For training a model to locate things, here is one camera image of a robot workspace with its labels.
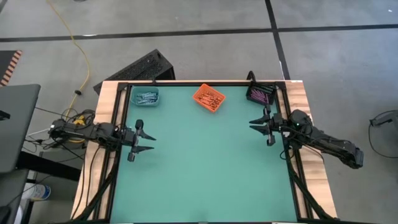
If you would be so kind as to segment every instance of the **teal mat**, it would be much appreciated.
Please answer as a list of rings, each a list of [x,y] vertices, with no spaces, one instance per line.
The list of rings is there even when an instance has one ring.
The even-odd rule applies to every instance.
[[[296,222],[280,134],[249,128],[263,106],[248,101],[246,86],[218,86],[226,96],[216,113],[192,99],[198,86],[161,86],[157,107],[130,103],[126,125],[144,120],[155,149],[127,161],[121,153],[111,223]]]

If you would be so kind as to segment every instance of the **gray floor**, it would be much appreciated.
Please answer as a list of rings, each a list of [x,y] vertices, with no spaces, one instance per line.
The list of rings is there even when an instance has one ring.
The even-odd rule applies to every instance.
[[[398,23],[398,3],[393,0],[271,2],[278,27]],[[262,0],[55,0],[54,5],[78,35],[270,28]],[[8,0],[0,13],[0,30],[0,37],[67,35],[44,0]],[[398,161],[372,152],[367,131],[369,119],[398,104],[398,29],[295,32],[282,33],[280,38],[291,78],[304,80],[316,126],[355,142],[365,153],[365,165],[360,170],[351,170],[325,156],[338,216],[351,221],[396,223]],[[249,70],[258,78],[283,79],[270,33],[79,43],[90,59],[92,79],[76,104],[77,110],[95,108],[98,97],[91,86],[153,49],[159,49],[174,65],[178,79],[245,78]],[[41,84],[38,106],[49,110],[62,112],[85,78],[83,57],[70,41],[0,43],[0,50],[23,50],[11,85]],[[29,132],[48,128],[56,118],[36,111]],[[372,131],[378,150],[398,156],[396,130],[391,125]],[[70,208],[59,201],[54,198],[47,205],[59,204],[59,209],[52,207],[54,213],[65,218]],[[35,217],[43,215],[46,206],[37,207]]]

